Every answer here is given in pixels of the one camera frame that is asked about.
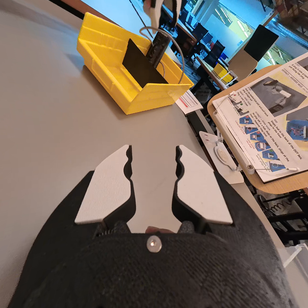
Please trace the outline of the large black USB hub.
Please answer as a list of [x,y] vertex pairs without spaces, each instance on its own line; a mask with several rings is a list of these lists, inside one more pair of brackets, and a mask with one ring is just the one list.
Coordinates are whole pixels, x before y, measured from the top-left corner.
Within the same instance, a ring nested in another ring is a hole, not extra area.
[[122,64],[142,88],[150,83],[168,84],[131,38],[128,40]]

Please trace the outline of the black monitor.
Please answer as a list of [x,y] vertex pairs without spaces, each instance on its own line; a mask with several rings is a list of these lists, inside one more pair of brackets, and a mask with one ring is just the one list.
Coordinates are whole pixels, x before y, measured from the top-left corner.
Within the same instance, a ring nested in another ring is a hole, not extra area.
[[253,59],[259,62],[268,50],[278,40],[279,35],[267,29],[263,25],[258,25],[252,37],[244,47],[244,51]]

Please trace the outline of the instruction sheet on wooden stand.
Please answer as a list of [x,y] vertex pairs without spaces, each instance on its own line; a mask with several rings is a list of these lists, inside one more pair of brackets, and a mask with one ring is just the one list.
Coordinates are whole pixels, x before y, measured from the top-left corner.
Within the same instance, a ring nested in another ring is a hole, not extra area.
[[216,125],[217,130],[222,134],[222,138],[226,141],[229,146],[232,154],[239,163],[239,166],[243,169],[245,175],[247,176],[250,183],[259,190],[262,190],[267,193],[272,194],[282,194],[290,191],[306,189],[308,186],[308,173],[307,171],[299,174],[293,174],[287,178],[280,178],[273,182],[263,183],[259,175],[252,173],[252,169],[249,169],[247,166],[250,165],[249,160],[244,155],[243,151],[240,149],[240,146],[236,140],[231,135],[229,129],[223,123],[222,119],[218,115],[215,107],[213,106],[213,101],[216,99],[224,98],[226,95],[229,95],[232,91],[238,91],[241,87],[247,86],[249,83],[257,80],[263,75],[270,73],[271,71],[279,68],[281,65],[273,65],[262,68],[260,71],[248,76],[247,78],[239,81],[238,83],[230,86],[227,89],[224,89],[213,98],[210,99],[210,102],[207,106],[207,111],[212,118],[214,124]]

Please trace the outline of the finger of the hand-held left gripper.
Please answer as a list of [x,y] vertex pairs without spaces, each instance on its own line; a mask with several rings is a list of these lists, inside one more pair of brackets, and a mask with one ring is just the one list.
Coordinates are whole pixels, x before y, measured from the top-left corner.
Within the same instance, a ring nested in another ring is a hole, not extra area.
[[182,0],[172,0],[172,27],[174,28],[177,24],[177,21],[179,19],[181,7],[182,7]]
[[159,27],[163,0],[143,0],[143,11],[151,20],[153,28]]

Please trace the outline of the small yellow bin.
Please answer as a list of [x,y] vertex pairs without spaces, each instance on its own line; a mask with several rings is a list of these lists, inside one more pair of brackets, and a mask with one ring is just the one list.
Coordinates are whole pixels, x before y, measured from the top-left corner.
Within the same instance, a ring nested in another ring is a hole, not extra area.
[[230,83],[234,79],[234,76],[219,63],[216,64],[213,72],[217,75],[218,79],[222,80],[225,84]]

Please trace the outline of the laminated paper sheet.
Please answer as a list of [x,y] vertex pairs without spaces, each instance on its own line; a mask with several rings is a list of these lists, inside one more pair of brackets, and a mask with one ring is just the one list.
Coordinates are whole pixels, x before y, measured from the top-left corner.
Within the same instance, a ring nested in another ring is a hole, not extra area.
[[184,115],[203,109],[201,103],[190,90],[187,90],[178,100],[176,100],[175,104],[182,110]]

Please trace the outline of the clear plastic bin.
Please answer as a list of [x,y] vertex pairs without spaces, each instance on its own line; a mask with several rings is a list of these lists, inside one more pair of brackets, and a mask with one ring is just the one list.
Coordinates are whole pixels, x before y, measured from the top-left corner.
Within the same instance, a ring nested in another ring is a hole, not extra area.
[[290,263],[295,262],[305,274],[308,275],[308,247],[305,243],[296,246],[286,247],[286,255],[283,260],[283,267],[286,268]]

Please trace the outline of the black office chair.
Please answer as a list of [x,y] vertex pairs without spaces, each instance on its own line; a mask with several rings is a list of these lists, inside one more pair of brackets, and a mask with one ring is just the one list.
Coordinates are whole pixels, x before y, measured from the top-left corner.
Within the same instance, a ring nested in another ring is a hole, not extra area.
[[209,64],[212,67],[215,67],[216,63],[218,62],[218,59],[220,58],[221,54],[225,50],[225,46],[222,45],[218,40],[215,42],[213,48],[208,53],[208,55],[205,58],[205,62]]
[[285,247],[308,245],[307,188],[280,195],[255,195],[264,215]]

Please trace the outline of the yellow plastic bin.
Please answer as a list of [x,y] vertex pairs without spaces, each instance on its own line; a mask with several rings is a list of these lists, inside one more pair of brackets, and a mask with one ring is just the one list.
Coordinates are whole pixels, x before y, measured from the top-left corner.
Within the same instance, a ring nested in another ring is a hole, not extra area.
[[156,69],[168,84],[139,86],[122,64],[129,38],[146,55],[148,39],[87,12],[77,41],[85,66],[126,115],[172,105],[193,86],[166,53]]

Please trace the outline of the black multi-port usb hub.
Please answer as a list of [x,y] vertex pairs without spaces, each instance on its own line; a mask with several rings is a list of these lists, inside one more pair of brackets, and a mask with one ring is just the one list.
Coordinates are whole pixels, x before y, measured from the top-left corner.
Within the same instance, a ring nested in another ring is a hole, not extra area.
[[171,41],[167,34],[168,33],[163,30],[158,31],[146,53],[146,59],[154,68],[157,68]]

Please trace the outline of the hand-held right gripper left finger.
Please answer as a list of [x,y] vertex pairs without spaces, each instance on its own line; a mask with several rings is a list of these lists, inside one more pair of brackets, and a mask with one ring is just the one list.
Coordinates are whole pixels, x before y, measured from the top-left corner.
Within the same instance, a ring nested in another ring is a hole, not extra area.
[[128,223],[136,213],[132,177],[132,146],[124,145],[105,158],[94,170],[75,217],[75,224],[103,223],[114,228]]

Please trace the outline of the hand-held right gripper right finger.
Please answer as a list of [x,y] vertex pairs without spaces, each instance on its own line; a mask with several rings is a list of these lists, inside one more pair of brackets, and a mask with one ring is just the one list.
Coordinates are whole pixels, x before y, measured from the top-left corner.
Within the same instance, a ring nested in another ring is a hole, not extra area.
[[171,205],[175,218],[192,223],[196,233],[204,233],[209,223],[232,225],[214,170],[184,145],[176,146],[175,161],[177,179]]

